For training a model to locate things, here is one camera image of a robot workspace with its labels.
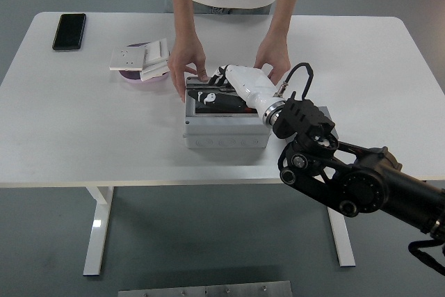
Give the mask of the person's left hand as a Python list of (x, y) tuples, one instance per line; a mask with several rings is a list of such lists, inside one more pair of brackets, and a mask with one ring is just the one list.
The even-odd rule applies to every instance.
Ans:
[(286, 42), (263, 40), (255, 58), (254, 68), (261, 69), (266, 64), (272, 67), (268, 78), (273, 84), (278, 84), (291, 67)]

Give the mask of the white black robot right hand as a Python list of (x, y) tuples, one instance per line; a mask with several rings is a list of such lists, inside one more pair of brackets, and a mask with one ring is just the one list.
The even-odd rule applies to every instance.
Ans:
[(205, 111), (256, 112), (264, 123), (284, 107), (284, 99), (262, 70), (237, 65), (219, 67), (206, 84), (190, 84), (186, 96)]

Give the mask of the person's right hand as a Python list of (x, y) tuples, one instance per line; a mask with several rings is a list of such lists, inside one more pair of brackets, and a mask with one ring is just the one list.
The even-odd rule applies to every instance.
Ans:
[(206, 56), (197, 36), (193, 38), (177, 38), (168, 61), (172, 83), (185, 102), (186, 84), (184, 74), (197, 76), (201, 82), (207, 82), (209, 77), (205, 68)]

